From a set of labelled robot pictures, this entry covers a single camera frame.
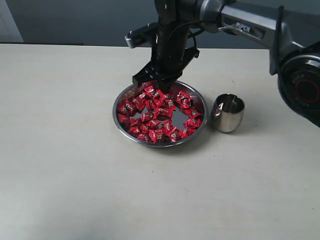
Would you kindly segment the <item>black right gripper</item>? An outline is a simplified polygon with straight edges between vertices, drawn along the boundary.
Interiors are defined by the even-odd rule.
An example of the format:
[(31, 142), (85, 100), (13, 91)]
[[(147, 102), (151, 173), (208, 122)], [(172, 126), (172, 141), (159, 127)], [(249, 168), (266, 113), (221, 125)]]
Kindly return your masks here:
[(155, 49), (150, 62), (132, 76), (132, 83), (140, 88), (144, 83), (158, 81), (163, 94), (169, 93), (173, 83), (182, 75), (187, 63), (186, 46), (193, 22), (158, 21)]

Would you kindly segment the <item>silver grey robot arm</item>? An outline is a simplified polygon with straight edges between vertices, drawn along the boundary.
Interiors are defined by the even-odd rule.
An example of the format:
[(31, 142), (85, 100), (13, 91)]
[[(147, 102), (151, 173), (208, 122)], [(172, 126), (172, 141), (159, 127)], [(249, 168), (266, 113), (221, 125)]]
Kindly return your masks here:
[(269, 73), (277, 75), (285, 104), (314, 125), (320, 124), (320, 18), (317, 15), (235, 0), (157, 0), (158, 21), (131, 31), (127, 45), (151, 45), (150, 61), (132, 82), (156, 81), (168, 92), (186, 66), (199, 56), (187, 41), (197, 34), (225, 32), (269, 50)]

